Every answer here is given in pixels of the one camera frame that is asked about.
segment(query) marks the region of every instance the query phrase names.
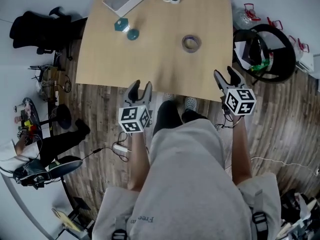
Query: black office chair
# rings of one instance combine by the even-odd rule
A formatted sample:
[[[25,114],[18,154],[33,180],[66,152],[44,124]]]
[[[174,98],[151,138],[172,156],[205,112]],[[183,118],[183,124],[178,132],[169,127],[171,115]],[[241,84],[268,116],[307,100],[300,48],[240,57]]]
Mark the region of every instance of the black office chair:
[[[72,60],[70,42],[74,39],[74,33],[71,16],[60,13],[59,7],[51,10],[49,16],[51,15],[57,15],[58,18],[38,15],[31,11],[16,18],[9,35],[13,39],[13,48],[36,46],[36,53],[42,55],[61,51],[66,47],[67,58]]]
[[[269,49],[264,42],[264,40],[260,37],[259,32],[268,32],[274,36],[276,36],[284,47],[277,49]],[[251,29],[240,29],[233,33],[233,44],[235,42],[252,40],[254,38],[259,39],[262,51],[265,55],[265,58],[269,58],[269,53],[273,52],[273,64],[270,69],[267,71],[267,66],[262,68],[260,71],[255,72],[251,70],[245,70],[239,61],[235,51],[233,51],[233,60],[232,62],[237,61],[240,67],[249,75],[254,77],[256,81],[254,81],[253,85],[258,81],[262,81],[269,84],[277,84],[282,83],[288,80],[292,74],[296,70],[296,54],[295,50],[286,37],[286,35],[279,29],[274,26],[270,26],[268,24],[259,24]]]

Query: sneaker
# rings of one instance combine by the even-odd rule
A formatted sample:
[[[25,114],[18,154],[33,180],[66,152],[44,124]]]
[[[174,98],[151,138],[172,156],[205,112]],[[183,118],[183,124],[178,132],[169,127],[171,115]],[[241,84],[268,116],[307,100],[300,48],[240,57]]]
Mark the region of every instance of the sneaker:
[[[184,101],[184,110],[192,110],[195,111],[197,110],[197,99],[192,98],[192,97],[186,97]]]
[[[89,126],[86,125],[86,123],[81,119],[78,119],[77,121],[75,121],[74,124],[76,125],[78,130],[83,132],[85,135],[88,135],[90,133],[90,131],[91,131]]]
[[[163,96],[163,101],[166,102],[166,101],[174,101],[175,100],[175,95],[174,94],[171,94],[171,93],[165,93],[164,96]]]

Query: wooden floor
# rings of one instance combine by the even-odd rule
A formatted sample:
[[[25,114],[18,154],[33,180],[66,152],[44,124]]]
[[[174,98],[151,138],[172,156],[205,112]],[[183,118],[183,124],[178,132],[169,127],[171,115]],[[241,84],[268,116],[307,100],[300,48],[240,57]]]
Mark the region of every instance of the wooden floor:
[[[124,88],[75,84],[77,60],[81,41],[75,41],[72,48],[73,61],[63,54],[59,60],[71,79],[72,91],[60,93],[60,103],[65,103],[73,119],[82,118],[91,128],[91,134],[79,146],[64,155],[84,158],[97,148],[111,147],[116,142],[121,128],[118,125],[118,108],[122,105]],[[250,85],[253,79],[246,75]],[[59,82],[65,81],[60,74]],[[320,165],[320,94],[316,92],[316,80],[301,71],[281,84],[258,82],[254,87],[257,98],[255,113],[246,118],[248,141],[252,157],[281,160],[285,163],[299,163],[313,171]],[[163,93],[154,93],[150,109],[155,122],[157,110],[162,103]],[[213,123],[221,123],[221,104],[199,100],[199,112]],[[146,129],[146,143],[150,147],[154,124]],[[62,133],[59,127],[56,133]],[[232,130],[220,130],[225,149],[226,166],[231,164]],[[315,177],[304,167],[283,166],[279,162],[254,159],[254,175],[273,172],[277,176],[281,193],[297,188],[308,196],[315,196],[320,190],[319,176]],[[97,217],[104,192],[109,186],[126,186],[128,165],[112,151],[104,149],[84,160],[82,167],[65,177],[71,196],[83,198],[91,207],[84,215]]]

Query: leg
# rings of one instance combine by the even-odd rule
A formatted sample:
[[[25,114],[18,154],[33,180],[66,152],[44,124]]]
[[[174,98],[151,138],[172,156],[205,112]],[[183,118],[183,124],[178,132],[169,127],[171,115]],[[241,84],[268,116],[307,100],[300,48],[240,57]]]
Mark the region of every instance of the leg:
[[[78,130],[76,131],[68,131],[49,138],[44,138],[42,142],[41,140],[37,142],[40,161],[44,167],[47,167],[58,155],[77,146],[90,132],[89,127],[86,126],[83,121],[79,122],[77,120],[76,125],[78,127]]]
[[[161,129],[173,129],[178,126],[182,126],[182,121],[176,105],[171,100],[163,102],[158,110],[153,135]]]
[[[193,121],[193,120],[197,120],[197,119],[208,119],[206,118],[205,116],[201,115],[201,114],[198,114],[197,112],[193,111],[193,110],[190,110],[190,109],[187,109],[181,116],[182,118],[182,121],[184,123],[188,123],[190,121]]]
[[[192,97],[185,98],[184,102],[185,111],[182,114],[181,118],[184,123],[188,123],[197,119],[208,119],[203,115],[200,115],[196,112],[197,109],[197,100]]]

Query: hand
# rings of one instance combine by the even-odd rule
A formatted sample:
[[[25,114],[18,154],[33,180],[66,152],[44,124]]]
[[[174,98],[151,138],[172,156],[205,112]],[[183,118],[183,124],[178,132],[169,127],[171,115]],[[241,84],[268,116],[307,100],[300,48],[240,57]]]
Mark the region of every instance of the hand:
[[[17,123],[19,123],[19,122],[21,122],[22,121],[22,117],[21,116],[16,116],[15,118],[14,118],[14,123],[15,124],[17,124]]]
[[[22,155],[24,149],[25,149],[25,142],[26,142],[26,135],[25,133],[21,132],[19,141],[14,145],[15,152],[17,156]]]

